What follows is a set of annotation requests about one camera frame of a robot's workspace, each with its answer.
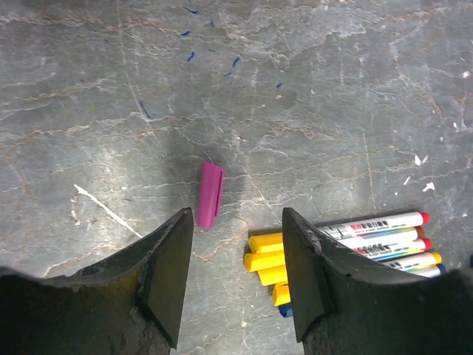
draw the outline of blue marker cap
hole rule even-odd
[[[278,308],[279,308],[279,313],[284,318],[289,318],[293,316],[293,306],[290,303],[286,303],[285,305],[280,305]]]
[[[441,274],[445,274],[445,273],[446,273],[446,267],[443,266],[443,264],[437,264],[437,267],[438,267],[438,269],[440,270],[440,273],[441,273]]]

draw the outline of yellow marker cap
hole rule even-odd
[[[434,257],[436,264],[440,264],[442,262],[442,257],[439,253],[436,253],[434,251],[434,252],[432,252],[432,256]]]
[[[258,271],[264,268],[273,268],[285,264],[284,251],[272,251],[271,253],[248,253],[245,254],[245,268],[247,271]]]
[[[286,265],[264,268],[258,271],[258,276],[263,286],[287,282]]]
[[[248,245],[253,253],[283,250],[282,233],[254,235],[250,237]]]
[[[277,283],[273,289],[273,304],[275,306],[285,305],[290,302],[289,285],[287,283]]]

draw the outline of marker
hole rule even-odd
[[[411,257],[402,257],[393,261],[386,261],[382,264],[401,271],[416,271],[421,268],[440,264],[441,262],[442,257],[440,254],[433,252],[412,255]]]
[[[245,254],[245,268],[247,271],[258,271],[264,268],[273,268],[285,264],[284,251],[272,251],[269,253],[247,253]]]
[[[258,271],[258,276],[263,286],[274,285],[275,283],[287,282],[286,265],[265,268]]]
[[[225,170],[220,166],[208,161],[203,164],[197,217],[200,228],[209,229],[214,226],[215,218],[220,213],[224,177]]]
[[[290,302],[289,285],[285,283],[277,283],[273,288],[273,304],[275,306],[284,305]]]
[[[372,218],[370,220],[360,220],[358,222],[321,227],[319,230],[324,231],[334,239],[341,239],[363,236],[366,233],[377,231],[422,226],[429,221],[430,216],[426,212],[410,212],[397,214],[395,216]]]
[[[386,232],[393,229],[417,227],[430,221],[426,212],[410,212],[396,216],[360,220],[358,222],[319,227],[334,239],[350,237],[373,237],[374,233]],[[283,250],[282,233],[254,235],[248,241],[253,253],[268,253]]]
[[[378,233],[366,234],[366,237],[353,237],[337,239],[340,244],[343,244],[350,249],[369,248],[372,246],[391,246],[393,244],[401,244],[405,242],[412,242],[418,238],[425,236],[421,227],[411,227],[394,229],[392,231],[380,231]]]
[[[436,277],[446,273],[446,267],[443,264],[437,264],[430,268],[422,268],[420,270],[409,271],[410,274],[416,274],[424,277]]]
[[[254,235],[250,237],[248,245],[253,253],[268,253],[283,250],[282,233]]]
[[[420,238],[391,246],[371,246],[369,248],[355,249],[355,251],[369,259],[382,261],[412,254],[420,254],[431,249],[431,247],[432,241],[429,238]]]

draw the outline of white marker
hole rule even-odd
[[[422,268],[421,270],[408,271],[410,274],[416,274],[424,277],[436,277],[446,273],[446,267],[443,264],[437,264],[431,268]]]
[[[399,243],[391,246],[373,246],[370,248],[359,248],[355,251],[359,254],[376,261],[406,257],[412,254],[420,254],[431,249],[432,241],[428,238],[419,238],[410,242]]]
[[[416,271],[420,268],[427,268],[435,264],[440,264],[442,257],[439,253],[422,253],[412,255],[411,257],[402,257],[393,261],[386,261],[382,263],[391,268],[396,268],[401,271]]]
[[[421,227],[394,229],[367,234],[365,237],[343,238],[337,241],[350,249],[370,248],[373,246],[391,246],[393,244],[412,242],[424,237]]]
[[[430,221],[426,212],[410,212],[396,216],[379,217],[370,220],[342,223],[334,226],[320,227],[319,230],[327,233],[334,239],[363,237],[366,233],[389,231],[390,229],[422,226]]]

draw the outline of white paint fleck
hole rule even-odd
[[[432,181],[426,184],[426,187],[422,189],[422,192],[427,192],[429,190],[435,191],[435,185]]]
[[[128,223],[126,223],[121,217],[118,217],[111,209],[109,209],[107,206],[105,206],[102,202],[100,202],[99,200],[97,200],[97,198],[88,193],[86,190],[82,189],[80,186],[77,186],[76,184],[74,184],[74,187],[77,189],[77,192],[81,195],[85,195],[87,196],[88,198],[90,198],[92,201],[94,201],[95,203],[97,203],[100,207],[102,207],[105,212],[113,219],[113,220],[116,220],[119,224],[121,224],[123,227],[125,227],[126,229],[128,229],[130,232],[132,232],[134,235],[136,235],[137,237],[139,238],[143,238],[143,236],[141,234],[139,234],[137,231],[135,231]]]

